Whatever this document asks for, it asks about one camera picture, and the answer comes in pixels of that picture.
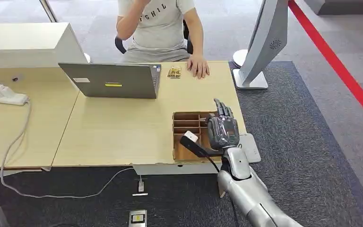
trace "man's arm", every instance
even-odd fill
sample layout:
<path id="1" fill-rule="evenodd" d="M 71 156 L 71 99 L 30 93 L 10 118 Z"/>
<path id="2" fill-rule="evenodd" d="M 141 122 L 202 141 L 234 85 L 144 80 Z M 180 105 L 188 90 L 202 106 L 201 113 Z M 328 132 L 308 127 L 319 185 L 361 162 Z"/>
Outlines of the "man's arm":
<path id="1" fill-rule="evenodd" d="M 192 71 L 193 76 L 205 78 L 209 75 L 209 66 L 204 58 L 204 31 L 201 20 L 195 8 L 189 10 L 184 15 L 184 20 L 190 32 L 190 39 L 193 44 L 193 54 L 187 62 L 187 68 Z"/>
<path id="2" fill-rule="evenodd" d="M 121 40 L 126 40 L 130 38 L 136 31 L 138 23 L 140 21 L 140 16 L 145 8 L 145 6 L 150 2 L 150 0 L 136 0 L 132 3 L 130 10 L 127 15 L 122 17 L 118 16 L 118 22 L 116 24 L 116 29 L 118 31 L 117 36 Z"/>

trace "gray t-shirt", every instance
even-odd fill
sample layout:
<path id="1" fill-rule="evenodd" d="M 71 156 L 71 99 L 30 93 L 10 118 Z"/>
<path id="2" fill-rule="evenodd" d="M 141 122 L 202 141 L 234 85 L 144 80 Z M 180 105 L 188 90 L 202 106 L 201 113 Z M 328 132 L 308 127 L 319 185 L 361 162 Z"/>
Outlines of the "gray t-shirt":
<path id="1" fill-rule="evenodd" d="M 119 16 L 128 14 L 133 1 L 118 1 Z M 193 8 L 193 0 L 151 0 L 144 8 L 129 49 L 168 51 L 183 48 L 183 14 Z"/>

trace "dark carpet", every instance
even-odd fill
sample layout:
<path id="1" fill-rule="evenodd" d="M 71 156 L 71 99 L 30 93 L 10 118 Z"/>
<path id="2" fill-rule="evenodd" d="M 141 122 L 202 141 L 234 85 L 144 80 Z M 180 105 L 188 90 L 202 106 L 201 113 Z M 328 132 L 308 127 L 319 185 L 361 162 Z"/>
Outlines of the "dark carpet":
<path id="1" fill-rule="evenodd" d="M 254 164 L 276 203 L 306 227 L 363 227 L 363 188 L 348 165 L 292 62 L 265 69 L 269 89 L 238 91 L 247 129 L 262 161 Z M 97 192 L 122 167 L 53 168 L 6 177 L 22 192 L 85 195 Z M 0 184 L 0 206 L 13 227 L 77 223 L 126 227 L 130 210 L 147 209 L 148 226 L 233 227 L 228 199 L 218 197 L 215 175 L 145 176 L 146 197 L 134 171 L 119 174 L 89 199 L 33 199 Z M 239 215 L 240 226 L 248 223 Z"/>

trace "power strip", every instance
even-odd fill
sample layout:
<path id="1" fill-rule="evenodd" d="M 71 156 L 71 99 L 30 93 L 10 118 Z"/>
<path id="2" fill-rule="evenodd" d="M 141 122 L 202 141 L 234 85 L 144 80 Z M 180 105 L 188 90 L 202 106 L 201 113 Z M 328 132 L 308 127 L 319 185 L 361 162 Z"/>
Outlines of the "power strip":
<path id="1" fill-rule="evenodd" d="M 28 100 L 28 96 L 24 94 L 14 93 L 9 87 L 0 86 L 0 103 L 11 105 L 24 105 Z"/>

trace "laptop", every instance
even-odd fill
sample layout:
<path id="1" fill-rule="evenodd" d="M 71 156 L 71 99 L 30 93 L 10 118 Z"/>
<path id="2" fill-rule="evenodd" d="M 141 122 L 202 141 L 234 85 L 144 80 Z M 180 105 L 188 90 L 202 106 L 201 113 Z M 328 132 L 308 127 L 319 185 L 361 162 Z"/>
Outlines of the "laptop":
<path id="1" fill-rule="evenodd" d="M 59 63 L 88 97 L 157 98 L 161 65 Z"/>

